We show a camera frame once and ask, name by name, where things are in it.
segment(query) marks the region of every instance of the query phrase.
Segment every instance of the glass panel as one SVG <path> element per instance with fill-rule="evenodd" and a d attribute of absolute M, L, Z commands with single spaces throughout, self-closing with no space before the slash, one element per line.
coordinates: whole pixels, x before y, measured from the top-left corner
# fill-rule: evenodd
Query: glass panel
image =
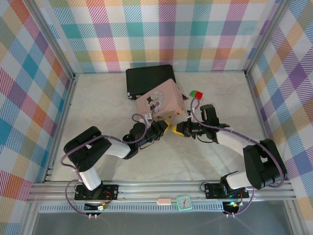
<path fill-rule="evenodd" d="M 254 202 L 236 216 L 221 212 L 122 213 L 88 220 L 76 213 L 38 214 L 33 235 L 290 235 L 291 226 L 282 201 Z"/>

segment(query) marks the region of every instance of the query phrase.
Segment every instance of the plaid wall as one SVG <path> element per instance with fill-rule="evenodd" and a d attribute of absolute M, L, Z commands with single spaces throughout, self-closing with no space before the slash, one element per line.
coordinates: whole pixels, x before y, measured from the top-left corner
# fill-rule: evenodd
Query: plaid wall
<path fill-rule="evenodd" d="M 277 7 L 278 7 L 280 2 L 281 2 L 281 0 L 275 0 L 275 3 L 274 3 L 272 9 L 269 12 L 268 17 L 266 18 L 263 27 L 260 30 L 259 35 L 258 35 L 257 39 L 255 40 L 255 42 L 253 44 L 253 47 L 252 47 L 252 49 L 251 49 L 251 51 L 249 53 L 248 59 L 246 60 L 244 69 L 247 69 L 247 67 L 248 67 L 248 65 L 249 65 L 249 63 L 251 61 L 251 58 L 253 57 L 256 48 L 259 46 L 259 44 L 261 42 L 261 38 L 262 38 L 263 34 L 266 32 L 266 30 L 268 28 L 268 25 L 269 25 L 269 22 L 272 19 L 272 17 L 274 16 L 275 11 L 277 10 Z"/>
<path fill-rule="evenodd" d="M 313 234 L 313 0 L 292 2 L 252 75 L 267 132 Z"/>
<path fill-rule="evenodd" d="M 0 1 L 0 235 L 41 180 L 69 79 L 22 0 Z"/>
<path fill-rule="evenodd" d="M 274 2 L 37 0 L 72 66 L 84 73 L 147 62 L 176 71 L 242 70 Z"/>

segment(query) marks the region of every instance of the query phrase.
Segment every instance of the aluminum frame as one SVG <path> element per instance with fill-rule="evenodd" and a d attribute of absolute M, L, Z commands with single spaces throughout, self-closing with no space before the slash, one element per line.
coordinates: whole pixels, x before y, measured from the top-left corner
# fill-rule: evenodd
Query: aluminum frame
<path fill-rule="evenodd" d="M 65 127 L 65 122 L 66 122 L 66 119 L 67 119 L 67 116 L 69 113 L 69 109 L 70 109 L 70 106 L 72 104 L 72 100 L 74 97 L 75 89 L 77 86 L 77 79 L 78 79 L 78 76 L 70 81 L 67 98 L 65 101 L 64 109 L 62 110 L 62 114 L 61 114 L 60 123 L 59 123 L 57 130 L 55 132 L 56 134 L 55 134 L 55 138 L 53 139 L 53 142 L 52 142 L 52 148 L 51 148 L 49 155 L 48 155 L 48 164 L 46 164 L 46 166 L 45 166 L 45 169 L 44 169 L 45 174 L 43 175 L 43 177 L 41 179 L 42 183 L 44 183 L 46 181 L 46 177 L 48 175 L 52 174 L 52 172 L 49 170 L 54 165 L 54 162 L 55 162 L 55 159 L 56 159 L 59 147 L 60 147 L 60 143 L 61 143 L 64 127 Z"/>
<path fill-rule="evenodd" d="M 252 84 L 250 82 L 251 79 L 252 79 L 252 75 L 250 73 L 247 73 L 246 74 L 246 80 L 247 80 L 248 87 L 250 89 L 251 97 L 253 98 L 254 108 L 258 114 L 258 120 L 259 120 L 260 126 L 262 128 L 263 134 L 264 134 L 265 138 L 268 138 L 269 135 L 266 131 L 264 122 L 262 120 L 262 115 L 261 115 L 260 109 L 259 109 L 257 102 L 256 102 L 256 96 L 253 92 L 253 87 L 252 87 Z M 284 204 L 285 204 L 285 207 L 287 210 L 287 215 L 288 215 L 293 233 L 295 235 L 309 234 L 308 228 L 304 222 L 302 213 L 300 211 L 298 202 L 296 200 L 293 200 L 293 201 L 284 200 Z"/>
<path fill-rule="evenodd" d="M 54 37 L 49 25 L 45 21 L 45 18 L 41 14 L 41 11 L 38 5 L 34 2 L 34 0 L 24 0 L 26 7 L 28 8 L 29 12 L 31 13 L 32 17 L 34 17 L 36 23 L 38 24 L 41 32 L 43 33 L 45 39 L 48 41 L 49 45 L 51 46 L 52 50 L 54 51 L 56 57 L 59 59 L 62 67 L 67 72 L 68 76 L 72 79 L 75 77 L 74 70 L 72 69 L 71 65 L 69 64 L 66 56 L 64 55 L 62 49 L 60 48 L 56 38 Z"/>
<path fill-rule="evenodd" d="M 190 195 L 192 202 L 232 201 L 231 199 L 206 199 L 200 190 L 202 182 L 219 183 L 218 180 L 187 180 L 187 181 L 109 181 L 106 185 L 119 185 L 117 202 L 156 202 L 159 198 L 171 198 L 172 202 L 181 195 Z M 62 203 L 66 202 L 65 187 L 68 181 L 53 181 L 45 184 L 34 184 L 28 197 L 28 203 Z M 74 198 L 74 184 L 68 188 L 69 199 Z M 285 181 L 280 188 L 265 187 L 257 190 L 254 201 L 295 200 L 295 194 L 290 181 Z M 89 200 L 86 203 L 100 203 Z"/>
<path fill-rule="evenodd" d="M 273 18 L 268 24 L 268 27 L 266 28 L 266 31 L 264 32 L 260 43 L 258 44 L 255 53 L 253 54 L 247 69 L 246 73 L 250 74 L 255 67 L 255 65 L 259 62 L 261 55 L 263 54 L 266 46 L 272 39 L 272 36 L 274 35 L 276 29 L 278 28 L 279 23 L 281 22 L 282 18 L 284 17 L 286 11 L 288 10 L 292 0 L 281 0 L 275 13 L 273 14 Z"/>

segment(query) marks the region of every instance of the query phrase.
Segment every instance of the pink eraser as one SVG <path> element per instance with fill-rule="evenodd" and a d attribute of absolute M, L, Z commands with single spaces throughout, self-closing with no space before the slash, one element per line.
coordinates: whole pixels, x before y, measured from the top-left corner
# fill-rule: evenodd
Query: pink eraser
<path fill-rule="evenodd" d="M 171 198 L 159 198 L 156 203 L 158 205 L 164 206 L 164 205 L 171 205 L 172 199 Z"/>

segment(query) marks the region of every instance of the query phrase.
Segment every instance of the white floor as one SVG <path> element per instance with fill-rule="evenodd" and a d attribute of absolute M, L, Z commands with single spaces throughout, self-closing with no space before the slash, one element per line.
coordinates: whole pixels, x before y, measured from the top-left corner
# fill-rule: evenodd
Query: white floor
<path fill-rule="evenodd" d="M 175 75 L 184 94 L 191 90 L 203 92 L 201 105 L 214 104 L 221 123 L 256 139 L 264 138 L 243 73 L 176 72 Z M 103 134 L 122 138 L 134 124 L 131 120 L 134 113 L 136 103 L 127 99 L 124 73 L 80 75 L 51 179 L 76 178 L 71 169 L 59 163 L 69 140 L 93 125 Z M 186 117 L 176 119 L 173 124 L 183 120 Z M 160 141 L 140 150 L 132 159 L 104 155 L 96 167 L 102 180 L 204 180 L 244 170 L 244 161 L 225 146 L 202 143 L 168 131 Z"/>

